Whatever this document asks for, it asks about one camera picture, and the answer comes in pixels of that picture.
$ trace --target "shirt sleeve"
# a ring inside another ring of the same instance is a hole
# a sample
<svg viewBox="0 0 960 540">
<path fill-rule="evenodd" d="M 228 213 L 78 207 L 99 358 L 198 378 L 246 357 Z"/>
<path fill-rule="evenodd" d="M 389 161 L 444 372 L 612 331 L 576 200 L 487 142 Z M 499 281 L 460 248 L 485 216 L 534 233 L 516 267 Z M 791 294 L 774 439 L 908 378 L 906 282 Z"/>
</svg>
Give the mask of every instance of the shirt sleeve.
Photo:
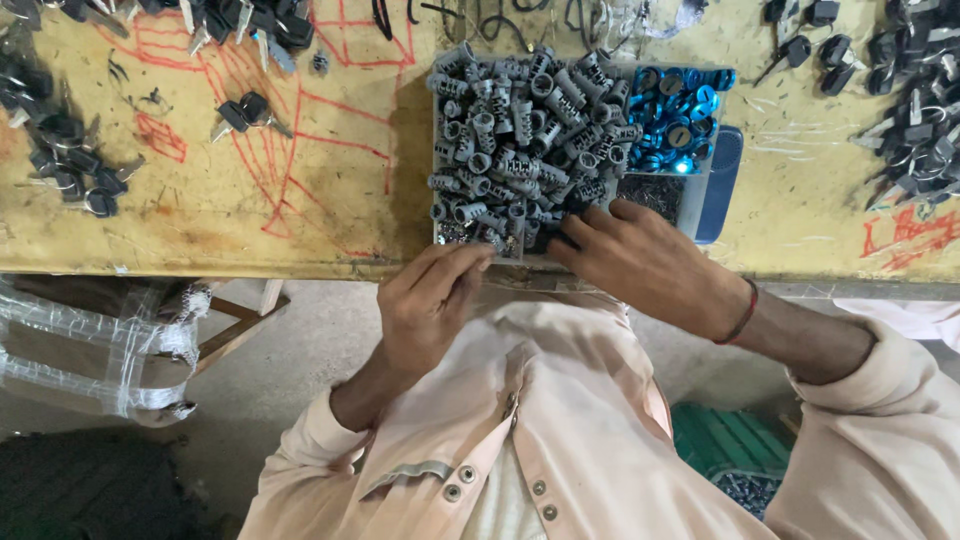
<svg viewBox="0 0 960 540">
<path fill-rule="evenodd" d="M 958 538 L 960 385 L 919 343 L 869 319 L 877 338 L 845 379 L 793 380 L 804 421 L 766 512 L 781 538 Z"/>
</svg>

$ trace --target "concrete floor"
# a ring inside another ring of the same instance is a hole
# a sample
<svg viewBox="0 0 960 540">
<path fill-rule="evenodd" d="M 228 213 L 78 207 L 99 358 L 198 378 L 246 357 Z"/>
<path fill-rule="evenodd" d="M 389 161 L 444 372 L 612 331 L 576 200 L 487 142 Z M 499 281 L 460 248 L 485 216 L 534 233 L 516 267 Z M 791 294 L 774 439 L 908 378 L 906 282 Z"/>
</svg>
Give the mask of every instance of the concrete floor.
<svg viewBox="0 0 960 540">
<path fill-rule="evenodd" d="M 218 296 L 257 306 L 262 280 L 238 280 Z M 349 377 L 379 339 L 376 285 L 355 282 L 287 282 L 292 304 L 279 319 L 239 350 L 192 380 L 187 398 L 199 404 L 185 421 L 152 430 L 177 446 L 181 476 L 205 495 L 208 514 L 246 515 L 264 458 L 320 389 Z M 808 307 L 838 311 L 829 301 Z M 201 340 L 228 326 L 213 313 L 201 323 Z M 725 409 L 770 410 L 795 406 L 783 368 L 735 347 L 716 347 L 636 312 L 636 335 L 653 360 L 671 403 L 697 401 Z M 954 358 L 945 346 L 942 358 Z M 953 361 L 951 367 L 960 367 Z M 115 426 L 92 417 L 14 398 L 0 391 L 0 438 L 15 431 L 55 431 Z"/>
</svg>

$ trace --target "green plastic crate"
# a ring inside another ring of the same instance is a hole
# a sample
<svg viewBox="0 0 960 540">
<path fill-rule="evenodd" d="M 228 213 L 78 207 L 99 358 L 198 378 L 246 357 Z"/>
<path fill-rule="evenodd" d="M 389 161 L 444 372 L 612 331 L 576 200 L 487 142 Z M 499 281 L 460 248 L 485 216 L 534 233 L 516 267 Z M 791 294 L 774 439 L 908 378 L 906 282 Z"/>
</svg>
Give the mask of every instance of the green plastic crate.
<svg viewBox="0 0 960 540">
<path fill-rule="evenodd" d="M 711 483 L 728 473 L 783 479 L 795 437 L 782 423 L 690 403 L 670 414 L 677 454 Z"/>
</svg>

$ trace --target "wooden workbench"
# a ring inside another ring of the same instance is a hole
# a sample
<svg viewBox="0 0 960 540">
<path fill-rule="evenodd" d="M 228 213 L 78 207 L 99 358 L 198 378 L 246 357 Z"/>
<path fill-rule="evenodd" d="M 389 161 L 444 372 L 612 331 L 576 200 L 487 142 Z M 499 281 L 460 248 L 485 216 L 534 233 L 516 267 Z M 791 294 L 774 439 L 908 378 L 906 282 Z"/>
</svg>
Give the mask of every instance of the wooden workbench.
<svg viewBox="0 0 960 540">
<path fill-rule="evenodd" d="M 231 37 L 191 59 L 175 12 L 139 15 L 129 39 L 45 12 L 37 53 L 67 77 L 87 121 L 100 113 L 101 154 L 115 165 L 143 154 L 147 164 L 119 200 L 120 214 L 96 219 L 66 209 L 54 190 L 14 187 L 32 170 L 30 147 L 23 130 L 0 127 L 0 270 L 375 280 L 413 257 L 431 237 L 424 77 L 449 42 L 437 13 L 415 8 L 420 24 L 411 25 L 406 2 L 388 4 L 392 42 L 372 25 L 369 3 L 314 3 L 315 45 L 330 57 L 325 77 L 310 71 L 314 50 L 300 55 L 293 75 L 275 64 L 263 74 L 249 39 L 235 46 Z M 496 2 L 483 4 L 495 12 Z M 561 56 L 582 54 L 579 35 L 563 23 L 565 3 L 533 13 L 506 4 L 528 40 L 543 35 Z M 676 5 L 655 3 L 654 25 L 669 26 Z M 876 123 L 892 99 L 824 97 L 815 59 L 760 88 L 742 84 L 770 61 L 773 31 L 759 24 L 760 5 L 712 2 L 700 25 L 623 47 L 642 60 L 739 71 L 723 123 L 744 131 L 747 148 L 726 228 L 709 254 L 768 280 L 958 281 L 956 202 L 932 215 L 912 207 L 864 212 L 864 181 L 881 162 L 846 140 Z M 882 17 L 881 2 L 844 2 L 835 31 L 866 56 Z M 471 14 L 454 32 L 474 35 L 474 24 Z M 808 35 L 817 42 L 829 31 Z M 476 35 L 472 42 L 478 52 L 521 52 L 506 27 L 495 43 Z M 296 138 L 250 129 L 208 143 L 219 122 L 214 109 L 250 89 L 270 99 Z"/>
</svg>

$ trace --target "wooden chair leg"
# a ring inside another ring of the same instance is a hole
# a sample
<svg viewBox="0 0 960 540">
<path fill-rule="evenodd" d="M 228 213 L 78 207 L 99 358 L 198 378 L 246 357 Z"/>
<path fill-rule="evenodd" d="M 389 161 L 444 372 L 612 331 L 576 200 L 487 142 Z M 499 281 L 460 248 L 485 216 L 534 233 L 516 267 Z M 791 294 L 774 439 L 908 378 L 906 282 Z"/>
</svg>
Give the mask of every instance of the wooden chair leg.
<svg viewBox="0 0 960 540">
<path fill-rule="evenodd" d="M 260 314 L 248 307 L 239 306 L 222 298 L 213 297 L 213 299 L 210 300 L 210 309 L 226 313 L 240 320 L 200 345 L 200 359 L 197 361 L 197 371 L 194 373 L 194 377 L 208 369 L 220 358 L 246 343 L 251 337 L 257 335 L 268 323 L 276 319 L 276 316 L 289 304 L 289 298 L 285 296 L 275 296 L 271 308 L 266 313 Z"/>
</svg>

